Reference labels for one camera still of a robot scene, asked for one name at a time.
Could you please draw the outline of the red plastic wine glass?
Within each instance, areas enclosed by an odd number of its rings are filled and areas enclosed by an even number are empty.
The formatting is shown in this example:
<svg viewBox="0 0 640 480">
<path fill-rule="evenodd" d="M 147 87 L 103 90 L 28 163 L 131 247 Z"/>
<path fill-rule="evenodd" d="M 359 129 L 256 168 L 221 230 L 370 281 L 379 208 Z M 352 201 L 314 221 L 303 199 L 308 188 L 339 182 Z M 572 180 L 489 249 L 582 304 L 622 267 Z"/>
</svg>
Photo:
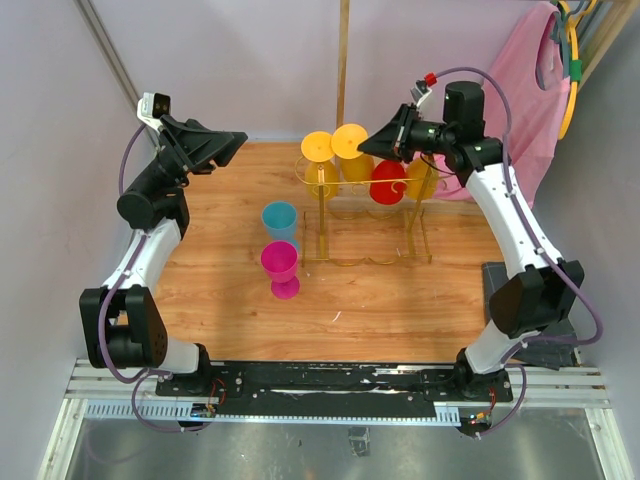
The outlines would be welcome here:
<svg viewBox="0 0 640 480">
<path fill-rule="evenodd" d="M 383 160 L 373 170 L 370 196 L 379 204 L 394 205 L 400 202 L 406 190 L 404 167 L 394 161 Z"/>
</svg>

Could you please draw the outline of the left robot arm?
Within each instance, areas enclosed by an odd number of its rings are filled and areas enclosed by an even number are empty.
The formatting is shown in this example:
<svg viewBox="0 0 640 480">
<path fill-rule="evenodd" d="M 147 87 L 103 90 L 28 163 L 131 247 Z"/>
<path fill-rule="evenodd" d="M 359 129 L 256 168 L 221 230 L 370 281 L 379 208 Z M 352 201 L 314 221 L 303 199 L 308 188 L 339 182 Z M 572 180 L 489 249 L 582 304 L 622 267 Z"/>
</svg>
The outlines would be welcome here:
<svg viewBox="0 0 640 480">
<path fill-rule="evenodd" d="M 79 298 L 90 364 L 132 384 L 146 374 L 200 396 L 214 383 L 206 348 L 171 337 L 153 293 L 190 223 L 185 189 L 191 175 L 227 166 L 248 136 L 214 131 L 194 119 L 140 114 L 141 128 L 158 135 L 160 147 L 129 185 L 118 185 L 117 211 L 132 241 L 114 272 Z"/>
</svg>

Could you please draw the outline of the blue plastic wine glass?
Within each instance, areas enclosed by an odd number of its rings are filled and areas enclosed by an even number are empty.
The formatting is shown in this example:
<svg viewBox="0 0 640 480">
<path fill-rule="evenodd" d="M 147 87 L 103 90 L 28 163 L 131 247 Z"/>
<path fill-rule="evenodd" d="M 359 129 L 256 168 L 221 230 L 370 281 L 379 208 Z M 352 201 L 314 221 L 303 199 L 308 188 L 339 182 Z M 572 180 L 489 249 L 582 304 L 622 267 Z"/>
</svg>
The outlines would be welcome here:
<svg viewBox="0 0 640 480">
<path fill-rule="evenodd" d="M 285 201 L 269 203 L 261 213 L 262 223 L 274 241 L 285 241 L 300 250 L 296 239 L 298 214 L 296 208 Z"/>
</svg>

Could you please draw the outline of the yellow plastic wine glass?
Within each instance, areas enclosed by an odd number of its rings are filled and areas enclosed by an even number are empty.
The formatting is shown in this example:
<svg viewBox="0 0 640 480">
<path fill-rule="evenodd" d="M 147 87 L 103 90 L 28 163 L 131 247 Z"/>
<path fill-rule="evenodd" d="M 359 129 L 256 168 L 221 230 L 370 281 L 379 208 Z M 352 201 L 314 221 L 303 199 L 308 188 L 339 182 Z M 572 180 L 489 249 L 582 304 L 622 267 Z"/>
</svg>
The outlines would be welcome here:
<svg viewBox="0 0 640 480">
<path fill-rule="evenodd" d="M 407 183 L 405 194 L 412 200 L 431 198 L 438 187 L 439 172 L 434 168 L 432 156 L 414 159 L 406 169 Z"/>
</svg>

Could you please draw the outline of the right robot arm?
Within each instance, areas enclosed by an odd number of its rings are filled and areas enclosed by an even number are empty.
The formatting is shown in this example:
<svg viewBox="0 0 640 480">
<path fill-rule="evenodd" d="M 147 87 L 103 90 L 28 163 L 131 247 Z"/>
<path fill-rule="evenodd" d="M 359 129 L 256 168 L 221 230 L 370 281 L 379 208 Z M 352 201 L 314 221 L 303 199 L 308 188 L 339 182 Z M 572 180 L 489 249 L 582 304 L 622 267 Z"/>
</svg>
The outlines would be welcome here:
<svg viewBox="0 0 640 480">
<path fill-rule="evenodd" d="M 506 362 L 533 342 L 548 342 L 548 327 L 566 319 L 584 279 L 578 261 L 567 261 L 544 236 L 522 195 L 504 140 L 485 133 L 484 90 L 476 82 L 445 87 L 442 122 L 426 121 L 421 109 L 432 81 L 419 80 L 413 101 L 359 151 L 409 162 L 415 154 L 440 154 L 484 214 L 500 247 L 507 281 L 489 301 L 490 320 L 457 355 L 451 374 L 424 380 L 425 394 L 486 399 L 507 381 Z"/>
</svg>

